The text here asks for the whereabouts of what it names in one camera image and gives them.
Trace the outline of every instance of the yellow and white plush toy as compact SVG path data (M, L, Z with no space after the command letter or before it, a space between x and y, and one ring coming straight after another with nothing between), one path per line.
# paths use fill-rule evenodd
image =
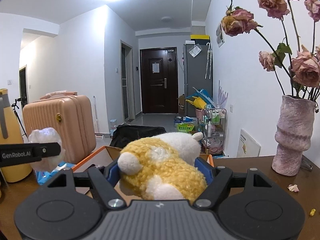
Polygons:
M120 153L120 188L145 200L188 199L193 203L206 189L194 167L202 133L167 133L129 143Z

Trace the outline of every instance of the yellow fur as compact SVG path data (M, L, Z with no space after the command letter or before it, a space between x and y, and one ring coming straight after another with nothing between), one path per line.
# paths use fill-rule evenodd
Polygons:
M152 147L162 147L170 153L170 157L162 162L153 161L149 152ZM143 138L129 143L122 151L135 155L143 168L135 175L121 174L125 187L131 189L137 196L153 200L146 193L147 183L158 175L164 184L170 184L180 191L185 199L193 203L206 189L207 184L203 174L195 167L179 158L177 150L158 138Z

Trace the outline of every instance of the doorway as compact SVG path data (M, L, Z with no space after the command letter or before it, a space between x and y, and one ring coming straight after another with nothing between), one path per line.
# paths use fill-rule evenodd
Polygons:
M140 50L142 112L178 113L177 48Z
M21 106L22 108L24 108L24 106L28 104L27 65L19 69L19 84L20 84Z
M132 48L121 42L121 87L124 121L135 119Z

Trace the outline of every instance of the pink suitcase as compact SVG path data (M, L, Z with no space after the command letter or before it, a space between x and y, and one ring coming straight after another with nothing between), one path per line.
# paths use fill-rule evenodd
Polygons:
M64 161L77 164L96 147L90 100L86 96L76 96L76 93L73 96L48 97L50 95L23 108L27 135L33 130L54 128L66 150Z

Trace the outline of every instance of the gray handle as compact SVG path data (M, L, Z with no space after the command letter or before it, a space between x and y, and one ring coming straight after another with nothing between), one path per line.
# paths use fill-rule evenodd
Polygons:
M4 139L7 139L8 138L8 131L7 131L7 126L5 124L3 98L0 98L0 129L2 132L2 137Z

